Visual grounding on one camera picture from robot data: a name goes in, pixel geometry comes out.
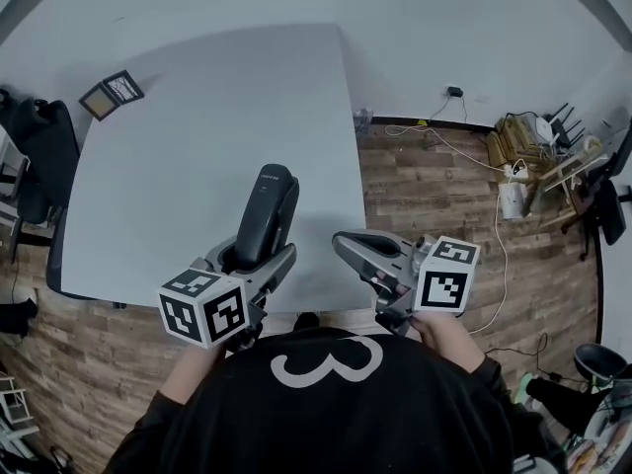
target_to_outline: electrical outlet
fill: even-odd
[[[456,86],[448,86],[447,87],[447,96],[448,97],[456,97],[457,99],[460,99],[463,97],[463,90],[461,90],[460,88],[456,87]]]

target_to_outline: floor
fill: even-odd
[[[493,316],[503,298],[504,255],[494,231],[498,189],[493,173],[451,151],[432,136],[388,137],[373,126],[357,140],[366,221],[370,228],[415,240],[428,233],[482,246],[464,324],[474,329]],[[487,161],[483,135],[444,130],[443,137],[474,158]],[[549,344],[540,366],[578,378],[575,346],[591,342],[596,325],[594,255],[579,261],[580,236],[558,227],[539,228],[539,219],[501,221],[509,252],[508,296],[494,324],[476,334],[484,351],[493,347],[533,352],[543,332]],[[0,230],[0,289],[10,295],[15,266],[8,263],[9,233]],[[63,298],[45,286],[46,249],[21,247],[16,299],[33,288],[39,317],[16,348],[5,336],[0,359],[29,388],[29,404],[40,433],[35,444],[58,444],[72,454],[77,472],[101,472],[123,435],[142,415],[166,378],[181,344],[167,336],[155,309]],[[288,315],[271,319],[266,332],[291,327]],[[359,333],[382,331],[370,311],[324,314],[322,322]],[[511,352],[493,356],[503,364],[510,388],[535,359]],[[564,431],[555,426],[557,435]]]

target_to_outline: white number print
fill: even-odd
[[[359,369],[353,369],[343,363],[337,361],[331,354],[327,355],[325,361],[320,366],[316,367],[311,372],[306,374],[290,374],[285,370],[285,363],[287,362],[286,355],[276,356],[270,363],[270,367],[275,375],[276,379],[285,386],[290,388],[307,388],[318,381],[323,379],[332,370],[338,375],[345,378],[351,383],[358,383],[364,381],[369,375],[371,375],[377,367],[382,363],[384,358],[384,352],[382,347],[377,344],[373,339],[369,337],[348,337],[340,339],[340,341],[355,341],[361,343],[371,353],[371,360],[363,367]]]

